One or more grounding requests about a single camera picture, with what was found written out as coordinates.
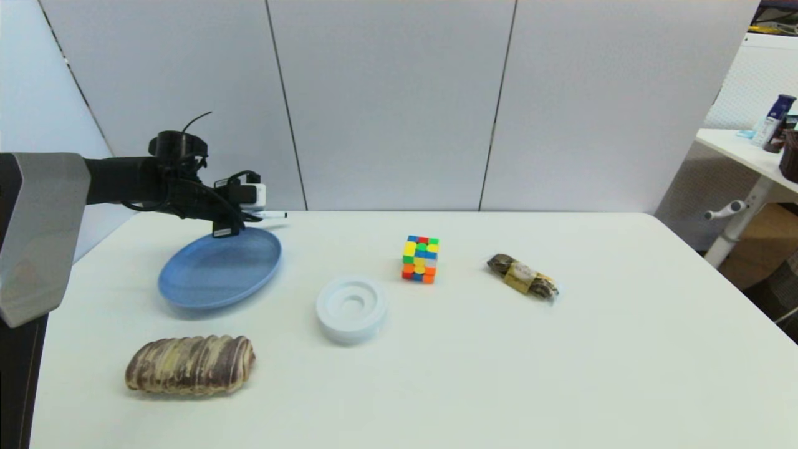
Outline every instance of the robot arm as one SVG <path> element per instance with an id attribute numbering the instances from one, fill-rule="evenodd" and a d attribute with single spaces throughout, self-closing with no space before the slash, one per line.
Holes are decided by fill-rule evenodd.
<path id="1" fill-rule="evenodd" d="M 84 159 L 72 153 L 0 153 L 0 318 L 11 328 L 61 303 L 86 205 L 211 221 L 214 237 L 238 235 L 266 208 L 260 175 L 204 185 L 207 144 L 185 130 L 152 139 L 150 157 Z"/>

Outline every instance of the desk leg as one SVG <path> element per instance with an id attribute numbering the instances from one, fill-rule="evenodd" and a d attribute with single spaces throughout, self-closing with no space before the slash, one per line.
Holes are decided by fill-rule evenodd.
<path id="1" fill-rule="evenodd" d="M 748 227 L 754 216 L 762 209 L 762 206 L 768 199 L 768 193 L 773 188 L 773 180 L 767 177 L 760 177 L 759 181 L 751 189 L 748 197 L 745 198 L 745 203 L 748 208 L 743 212 L 738 213 L 729 221 L 726 227 L 721 232 L 721 235 L 715 240 L 715 243 L 706 252 L 704 259 L 709 262 L 713 267 L 721 266 L 721 263 L 732 252 L 734 245 L 740 241 L 745 228 Z"/>

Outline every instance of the chocolate swirl bread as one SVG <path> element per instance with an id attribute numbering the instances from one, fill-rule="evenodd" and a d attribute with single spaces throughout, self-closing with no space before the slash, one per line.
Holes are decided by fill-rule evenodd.
<path id="1" fill-rule="evenodd" d="M 124 373 L 131 390 L 173 395 L 233 392 L 255 362 L 247 337 L 170 338 L 145 344 Z"/>

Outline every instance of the brown container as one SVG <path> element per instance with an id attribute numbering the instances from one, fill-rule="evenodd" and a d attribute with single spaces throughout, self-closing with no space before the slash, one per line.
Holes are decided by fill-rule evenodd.
<path id="1" fill-rule="evenodd" d="M 784 153 L 779 169 L 792 182 L 798 182 L 798 131 L 784 132 Z"/>

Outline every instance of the rubik's cube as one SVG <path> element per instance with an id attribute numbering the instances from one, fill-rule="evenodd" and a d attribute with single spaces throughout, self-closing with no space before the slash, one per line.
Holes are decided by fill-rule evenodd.
<path id="1" fill-rule="evenodd" d="M 403 278 L 425 284 L 434 282 L 438 266 L 438 239 L 407 237 L 402 264 L 404 264 L 401 271 Z"/>

